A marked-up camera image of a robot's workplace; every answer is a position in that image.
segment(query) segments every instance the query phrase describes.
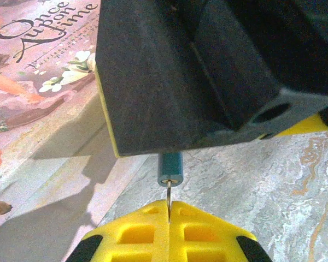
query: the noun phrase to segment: needle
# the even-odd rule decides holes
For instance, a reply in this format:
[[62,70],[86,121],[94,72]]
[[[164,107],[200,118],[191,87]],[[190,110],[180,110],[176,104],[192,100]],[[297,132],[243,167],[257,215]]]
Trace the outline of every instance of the needle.
[[168,215],[169,215],[169,223],[170,223],[170,215],[171,215],[171,180],[167,182],[168,190],[166,194],[166,203],[168,205]]

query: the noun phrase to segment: white flower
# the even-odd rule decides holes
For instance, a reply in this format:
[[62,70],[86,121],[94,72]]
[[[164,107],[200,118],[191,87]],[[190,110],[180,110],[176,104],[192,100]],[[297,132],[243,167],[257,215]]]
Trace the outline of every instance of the white flower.
[[84,78],[90,72],[95,71],[96,62],[95,62],[95,53],[90,51],[78,51],[75,54],[75,59],[78,61],[72,61],[68,66],[69,70],[66,70],[62,74],[61,85],[67,85],[69,83],[75,82],[79,79]]
[[48,90],[51,90],[53,92],[58,92],[62,89],[62,85],[58,83],[60,79],[59,78],[51,78],[48,81],[43,82],[43,86],[39,89],[40,93],[47,92]]
[[95,67],[96,67],[96,61],[95,61],[95,53],[92,53],[88,59],[87,59],[87,67],[89,68],[89,71],[95,71]]
[[79,62],[83,62],[87,60],[90,54],[90,51],[78,51],[75,53],[75,57]]
[[69,83],[75,82],[89,74],[88,71],[78,69],[77,67],[70,67],[70,71],[64,71],[62,76],[61,85],[67,85]]

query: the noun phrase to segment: floor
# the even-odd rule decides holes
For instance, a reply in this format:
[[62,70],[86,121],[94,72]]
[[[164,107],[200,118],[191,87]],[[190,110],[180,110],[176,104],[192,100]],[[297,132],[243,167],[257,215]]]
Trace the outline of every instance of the floor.
[[[100,225],[166,198],[150,156]],[[251,231],[273,259],[328,262],[328,132],[184,153],[181,200]]]
[[105,124],[72,156],[49,158],[50,149],[36,152],[0,192],[14,203],[0,216],[0,262],[64,261],[148,158],[116,160]]

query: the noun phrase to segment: yellow foam holder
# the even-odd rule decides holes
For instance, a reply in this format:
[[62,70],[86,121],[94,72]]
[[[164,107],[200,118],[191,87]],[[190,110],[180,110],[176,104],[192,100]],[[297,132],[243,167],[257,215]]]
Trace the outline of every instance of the yellow foam holder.
[[166,200],[158,200],[86,234],[67,261],[251,261],[238,237],[257,243],[252,233],[181,201],[172,202],[169,223]]

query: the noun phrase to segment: poster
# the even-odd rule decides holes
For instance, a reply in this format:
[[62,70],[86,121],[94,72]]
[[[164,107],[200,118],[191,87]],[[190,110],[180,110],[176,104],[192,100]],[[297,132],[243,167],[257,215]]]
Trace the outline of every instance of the poster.
[[92,0],[0,0],[0,166],[3,141],[96,86],[98,13]]

